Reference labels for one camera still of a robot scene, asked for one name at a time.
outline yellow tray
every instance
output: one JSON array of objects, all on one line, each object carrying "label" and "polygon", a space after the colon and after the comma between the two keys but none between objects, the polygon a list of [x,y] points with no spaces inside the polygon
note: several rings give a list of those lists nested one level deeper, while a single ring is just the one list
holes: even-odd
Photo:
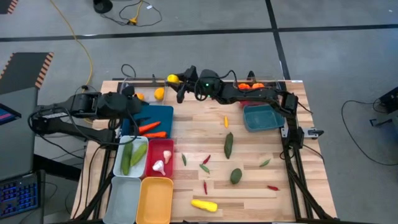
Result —
[{"label": "yellow tray", "polygon": [[142,181],[137,209],[137,224],[168,224],[172,212],[173,181],[147,177]]}]

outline garlic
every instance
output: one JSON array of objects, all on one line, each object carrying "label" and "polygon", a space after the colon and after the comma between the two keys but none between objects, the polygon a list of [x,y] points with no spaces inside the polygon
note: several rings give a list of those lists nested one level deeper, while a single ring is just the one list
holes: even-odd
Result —
[{"label": "garlic", "polygon": [[156,161],[155,164],[152,166],[152,169],[157,172],[161,172],[162,175],[166,175],[164,172],[164,163],[163,161]]},{"label": "garlic", "polygon": [[168,164],[170,158],[172,157],[172,152],[170,151],[163,151],[164,163]]}]

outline green vegetable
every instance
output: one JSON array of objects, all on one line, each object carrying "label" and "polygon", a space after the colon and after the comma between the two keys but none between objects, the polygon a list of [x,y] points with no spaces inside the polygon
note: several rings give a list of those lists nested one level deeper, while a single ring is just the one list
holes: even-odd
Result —
[{"label": "green vegetable", "polygon": [[146,143],[140,145],[138,147],[137,151],[135,151],[132,154],[132,157],[130,160],[130,166],[136,165],[142,159],[142,157],[145,155],[145,153],[147,152],[147,149],[148,149],[148,145]]},{"label": "green vegetable", "polygon": [[206,173],[210,174],[209,168],[207,168],[205,165],[200,164],[199,166],[200,166],[200,168],[203,169]]},{"label": "green vegetable", "polygon": [[122,163],[120,163],[120,168],[124,175],[129,175],[130,172],[130,159],[132,154],[132,143],[124,145],[122,154]]},{"label": "green vegetable", "polygon": [[267,161],[265,161],[265,162],[263,162],[261,165],[260,165],[260,167],[263,167],[263,166],[266,166],[266,165],[268,165],[268,163],[269,163],[269,161],[270,161],[271,159],[269,159],[269,160],[267,160]]},{"label": "green vegetable", "polygon": [[237,184],[242,178],[242,171],[241,169],[236,168],[231,173],[230,181],[232,184]]},{"label": "green vegetable", "polygon": [[232,133],[229,133],[226,135],[224,144],[224,153],[227,159],[229,159],[229,157],[231,156],[232,143],[234,143],[234,136]]},{"label": "green vegetable", "polygon": [[185,158],[184,154],[181,154],[182,162],[184,162],[184,166],[187,166],[187,159]]}]

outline red chili pepper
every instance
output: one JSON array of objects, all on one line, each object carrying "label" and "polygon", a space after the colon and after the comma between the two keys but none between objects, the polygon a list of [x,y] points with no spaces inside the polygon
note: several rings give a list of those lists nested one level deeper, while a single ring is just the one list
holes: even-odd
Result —
[{"label": "red chili pepper", "polygon": [[205,189],[205,194],[207,195],[207,185],[206,185],[206,181],[203,181],[203,188]]},{"label": "red chili pepper", "polygon": [[271,189],[271,190],[279,190],[279,188],[273,187],[273,186],[270,186],[270,185],[267,185],[267,187],[268,187],[269,189]]},{"label": "red chili pepper", "polygon": [[209,155],[209,156],[202,162],[202,164],[206,164],[206,163],[209,161],[210,156],[211,156],[211,155]]}]

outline garlic bulb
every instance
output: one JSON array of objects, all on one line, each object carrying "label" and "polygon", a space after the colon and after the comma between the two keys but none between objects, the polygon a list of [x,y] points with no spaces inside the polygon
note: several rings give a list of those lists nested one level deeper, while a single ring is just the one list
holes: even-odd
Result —
[{"label": "garlic bulb", "polygon": [[152,169],[157,172],[161,172],[162,175],[166,175],[164,172],[164,163],[163,161],[156,161],[155,164],[152,166]]}]

